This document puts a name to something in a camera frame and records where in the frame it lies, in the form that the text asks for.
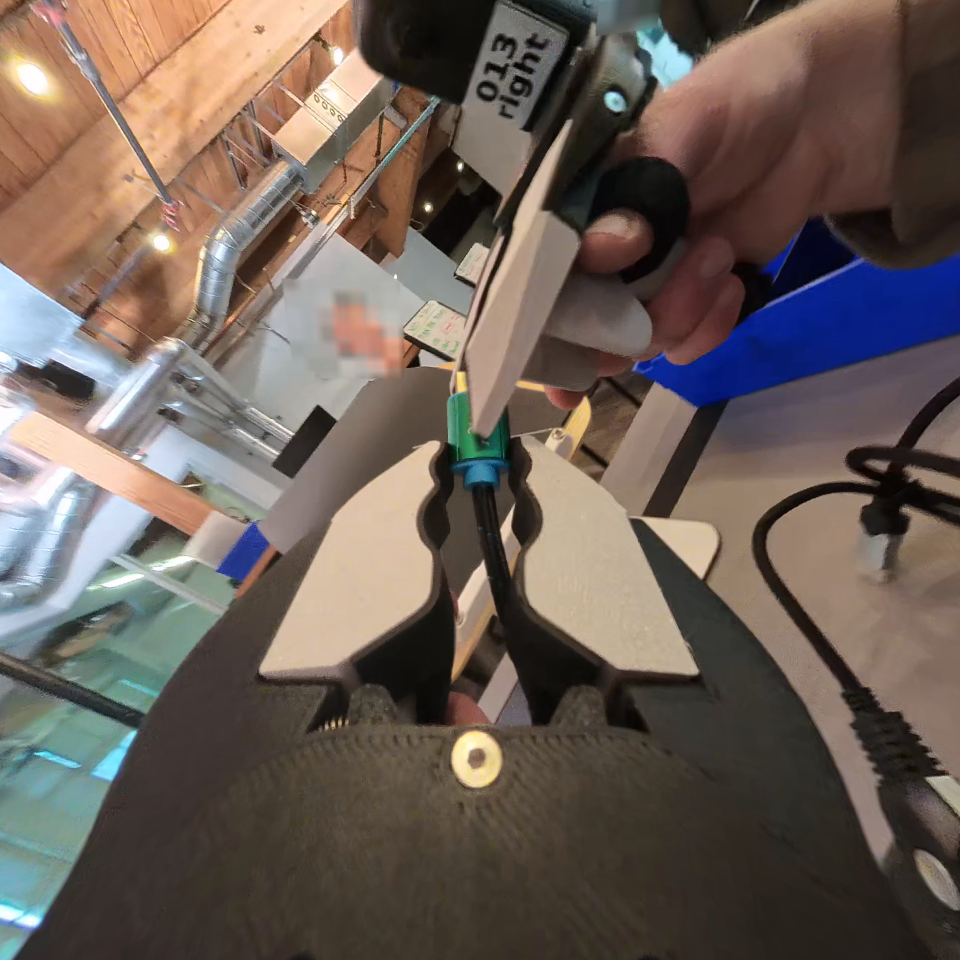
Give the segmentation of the white stand base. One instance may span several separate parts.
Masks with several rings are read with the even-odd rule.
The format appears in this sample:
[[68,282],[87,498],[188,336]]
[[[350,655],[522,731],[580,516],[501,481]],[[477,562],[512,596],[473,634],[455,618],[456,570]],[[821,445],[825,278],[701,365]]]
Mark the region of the white stand base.
[[714,525],[701,520],[638,517],[702,581],[707,581],[721,549]]

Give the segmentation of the black stand pole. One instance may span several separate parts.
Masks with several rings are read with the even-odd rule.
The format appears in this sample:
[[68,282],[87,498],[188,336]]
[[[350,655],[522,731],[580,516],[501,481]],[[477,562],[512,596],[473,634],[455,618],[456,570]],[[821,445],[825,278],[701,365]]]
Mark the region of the black stand pole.
[[1,675],[21,686],[101,716],[128,729],[139,729],[146,718],[144,712],[126,703],[117,702],[73,680],[4,652],[1,653]]

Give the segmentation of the blue divided plastic bin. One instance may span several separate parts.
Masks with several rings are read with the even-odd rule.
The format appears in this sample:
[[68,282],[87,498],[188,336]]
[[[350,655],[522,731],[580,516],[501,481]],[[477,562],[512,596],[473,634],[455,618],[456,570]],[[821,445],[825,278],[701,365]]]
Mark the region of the blue divided plastic bin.
[[762,270],[764,304],[687,366],[664,356],[634,370],[696,407],[726,402],[959,332],[959,256],[886,270],[809,221]]

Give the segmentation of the whiteboard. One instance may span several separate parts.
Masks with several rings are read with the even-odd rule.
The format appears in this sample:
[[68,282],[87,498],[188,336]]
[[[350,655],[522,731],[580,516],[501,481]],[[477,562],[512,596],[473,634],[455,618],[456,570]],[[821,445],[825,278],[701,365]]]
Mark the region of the whiteboard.
[[467,317],[437,299],[427,300],[403,325],[404,338],[443,362],[459,359],[467,335]]

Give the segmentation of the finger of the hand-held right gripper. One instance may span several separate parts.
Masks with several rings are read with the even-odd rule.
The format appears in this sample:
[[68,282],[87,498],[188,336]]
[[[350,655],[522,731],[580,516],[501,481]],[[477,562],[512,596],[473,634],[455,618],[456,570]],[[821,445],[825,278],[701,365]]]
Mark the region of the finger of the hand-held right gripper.
[[651,339],[651,318],[628,286],[565,285],[521,379],[585,392],[602,376],[602,356],[642,354]]
[[538,165],[528,166],[532,176],[478,290],[462,354],[478,436],[494,432],[518,382],[545,386],[571,369],[572,348],[542,341],[581,245],[580,230],[548,208],[574,140],[574,123],[566,121]]

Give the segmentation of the person's right hand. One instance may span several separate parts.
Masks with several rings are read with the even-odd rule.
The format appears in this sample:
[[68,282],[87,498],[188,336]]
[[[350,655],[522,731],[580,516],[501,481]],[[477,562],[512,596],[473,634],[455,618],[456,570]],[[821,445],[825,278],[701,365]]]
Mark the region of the person's right hand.
[[690,198],[685,246],[646,304],[649,346],[601,354],[602,377],[661,354],[687,365],[734,330],[745,287],[812,217],[890,206],[901,103],[898,2],[805,2],[738,33],[659,91],[608,165],[669,162]]

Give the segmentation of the person's right forearm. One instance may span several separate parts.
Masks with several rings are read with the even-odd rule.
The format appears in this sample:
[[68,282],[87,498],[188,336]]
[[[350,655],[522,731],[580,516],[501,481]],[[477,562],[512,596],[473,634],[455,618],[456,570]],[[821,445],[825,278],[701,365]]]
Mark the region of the person's right forearm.
[[918,269],[959,250],[959,3],[899,2],[898,133],[891,201],[830,215],[870,263]]

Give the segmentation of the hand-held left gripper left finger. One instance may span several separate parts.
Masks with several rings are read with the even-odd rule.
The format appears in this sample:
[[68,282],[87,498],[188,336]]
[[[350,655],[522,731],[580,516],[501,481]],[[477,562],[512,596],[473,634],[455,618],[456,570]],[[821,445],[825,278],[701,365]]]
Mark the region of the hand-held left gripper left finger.
[[330,520],[259,665],[279,683],[353,694],[378,686],[443,721],[457,614],[441,549],[450,534],[448,446],[426,442]]

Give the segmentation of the black hdmi switch box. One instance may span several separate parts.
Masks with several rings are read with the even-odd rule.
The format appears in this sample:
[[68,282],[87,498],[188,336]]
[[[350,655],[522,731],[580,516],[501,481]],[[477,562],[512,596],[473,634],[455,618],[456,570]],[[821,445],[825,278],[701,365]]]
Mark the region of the black hdmi switch box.
[[884,871],[918,937],[935,958],[959,957],[959,784],[948,774],[883,779],[893,835]]

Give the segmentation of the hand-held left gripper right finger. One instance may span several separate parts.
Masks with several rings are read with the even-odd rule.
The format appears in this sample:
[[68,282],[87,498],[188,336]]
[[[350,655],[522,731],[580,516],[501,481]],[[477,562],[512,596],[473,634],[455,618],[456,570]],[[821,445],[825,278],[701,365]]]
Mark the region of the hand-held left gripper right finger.
[[627,511],[534,439],[513,442],[510,529],[518,553],[507,591],[507,650],[534,724],[565,696],[599,694],[628,714],[637,686],[696,684],[701,672]]

